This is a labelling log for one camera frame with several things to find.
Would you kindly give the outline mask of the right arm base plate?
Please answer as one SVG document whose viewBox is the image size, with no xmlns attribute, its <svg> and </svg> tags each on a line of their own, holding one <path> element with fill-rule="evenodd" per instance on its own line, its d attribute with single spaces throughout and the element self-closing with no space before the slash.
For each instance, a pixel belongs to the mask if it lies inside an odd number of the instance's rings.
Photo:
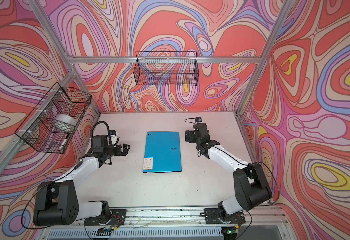
<svg viewBox="0 0 350 240">
<path fill-rule="evenodd" d="M 246 223 L 243 212 L 236 212 L 229 215 L 221 208 L 205 208 L 204 211 L 200 213 L 200 216 L 205 218 L 205 222 L 208 225 L 236 224 L 241 226 Z"/>
</svg>

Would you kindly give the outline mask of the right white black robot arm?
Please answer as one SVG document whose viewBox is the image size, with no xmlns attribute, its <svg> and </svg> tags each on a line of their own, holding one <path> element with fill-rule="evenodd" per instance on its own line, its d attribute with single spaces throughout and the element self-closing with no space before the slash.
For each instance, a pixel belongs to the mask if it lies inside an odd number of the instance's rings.
<svg viewBox="0 0 350 240">
<path fill-rule="evenodd" d="M 229 153 L 218 141 L 211 139 L 205 123 L 196 123 L 193 128 L 185 132 L 185 141 L 196 144 L 199 156 L 233 174 L 234 195 L 218 204 L 222 213 L 233 215 L 249 211 L 272 198 L 272 190 L 259 163 L 248 163 Z"/>
</svg>

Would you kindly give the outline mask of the blue file folder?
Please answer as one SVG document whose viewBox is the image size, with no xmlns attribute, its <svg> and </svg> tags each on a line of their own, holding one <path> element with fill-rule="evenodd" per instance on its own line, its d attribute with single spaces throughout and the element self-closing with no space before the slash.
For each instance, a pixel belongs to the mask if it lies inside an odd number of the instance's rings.
<svg viewBox="0 0 350 240">
<path fill-rule="evenodd" d="M 147 132 L 142 172 L 148 174 L 181 171 L 180 133 Z"/>
</svg>

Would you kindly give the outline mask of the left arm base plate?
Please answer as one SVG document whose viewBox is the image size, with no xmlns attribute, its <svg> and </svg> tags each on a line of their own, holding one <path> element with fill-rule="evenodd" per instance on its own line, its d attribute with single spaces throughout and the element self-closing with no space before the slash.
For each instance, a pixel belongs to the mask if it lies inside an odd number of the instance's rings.
<svg viewBox="0 0 350 240">
<path fill-rule="evenodd" d="M 126 209 L 110 209 L 109 214 L 101 214 L 97 217 L 86 218 L 84 220 L 84 225 L 119 227 L 124 225 L 126 213 Z"/>
</svg>

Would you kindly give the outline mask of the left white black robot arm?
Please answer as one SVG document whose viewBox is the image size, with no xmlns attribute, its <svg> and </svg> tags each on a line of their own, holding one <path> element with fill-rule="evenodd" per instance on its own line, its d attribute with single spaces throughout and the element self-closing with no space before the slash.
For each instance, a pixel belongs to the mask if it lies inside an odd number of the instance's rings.
<svg viewBox="0 0 350 240">
<path fill-rule="evenodd" d="M 118 138 L 94 136 L 91 147 L 78 164 L 67 173 L 39 185 L 36 193 L 33 224 L 37 227 L 70 225 L 84 220 L 90 224 L 105 225 L 111 220 L 107 201 L 79 202 L 77 188 L 103 165 L 111 164 L 112 157 L 128 155 L 130 145 L 119 144 Z"/>
</svg>

